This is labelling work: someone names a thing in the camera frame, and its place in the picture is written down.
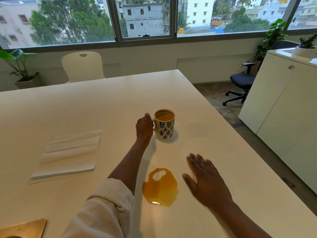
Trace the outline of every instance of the stack of napkins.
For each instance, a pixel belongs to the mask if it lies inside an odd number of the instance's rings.
[[[101,130],[56,137],[41,155],[28,184],[78,176],[94,171]]]

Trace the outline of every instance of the brown liquid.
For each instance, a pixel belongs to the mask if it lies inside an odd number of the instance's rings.
[[[157,172],[165,171],[159,180],[154,180],[153,175]],[[149,174],[147,182],[143,182],[142,191],[144,198],[150,204],[159,204],[170,207],[177,198],[177,181],[171,171],[165,168],[157,168]]]
[[[160,116],[157,117],[157,119],[160,120],[160,121],[170,121],[170,120],[173,119],[173,117],[174,116],[172,114],[170,114],[170,115],[160,115]]]

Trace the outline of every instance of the cabinet door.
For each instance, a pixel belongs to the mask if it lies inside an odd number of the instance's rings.
[[[297,63],[257,135],[317,193],[317,68]]]
[[[239,118],[256,133],[288,83],[297,62],[267,54],[239,114]]]

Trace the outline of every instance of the beige sleeve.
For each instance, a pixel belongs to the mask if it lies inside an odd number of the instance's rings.
[[[106,179],[70,220],[61,238],[126,238],[133,204],[134,196],[121,180]]]

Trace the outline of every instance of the mug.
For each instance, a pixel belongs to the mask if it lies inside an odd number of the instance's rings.
[[[153,131],[159,139],[170,139],[173,136],[175,113],[169,109],[160,109],[155,112],[152,121],[155,124]]]

